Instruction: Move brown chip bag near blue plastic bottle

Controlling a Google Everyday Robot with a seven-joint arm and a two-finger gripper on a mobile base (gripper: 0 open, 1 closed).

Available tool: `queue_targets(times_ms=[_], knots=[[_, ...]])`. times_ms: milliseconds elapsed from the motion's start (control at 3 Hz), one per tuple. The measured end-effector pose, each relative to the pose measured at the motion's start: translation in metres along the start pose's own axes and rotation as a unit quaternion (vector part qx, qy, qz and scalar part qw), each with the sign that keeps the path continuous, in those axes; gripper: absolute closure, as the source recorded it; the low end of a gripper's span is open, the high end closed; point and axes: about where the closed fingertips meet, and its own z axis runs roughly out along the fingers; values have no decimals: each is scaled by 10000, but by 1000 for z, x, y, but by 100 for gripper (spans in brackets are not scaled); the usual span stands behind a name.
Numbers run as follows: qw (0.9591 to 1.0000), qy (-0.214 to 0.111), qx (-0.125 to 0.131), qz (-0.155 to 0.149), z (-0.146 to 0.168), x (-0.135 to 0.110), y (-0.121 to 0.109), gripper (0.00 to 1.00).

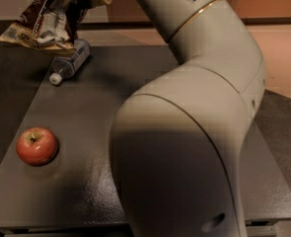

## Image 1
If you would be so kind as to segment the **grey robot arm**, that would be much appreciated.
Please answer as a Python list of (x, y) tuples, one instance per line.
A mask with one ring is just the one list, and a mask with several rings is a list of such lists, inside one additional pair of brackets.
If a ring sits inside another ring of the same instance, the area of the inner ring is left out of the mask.
[(240, 154), (264, 92), (255, 39), (225, 0), (137, 0), (177, 68), (137, 90), (110, 135), (134, 237), (247, 237)]

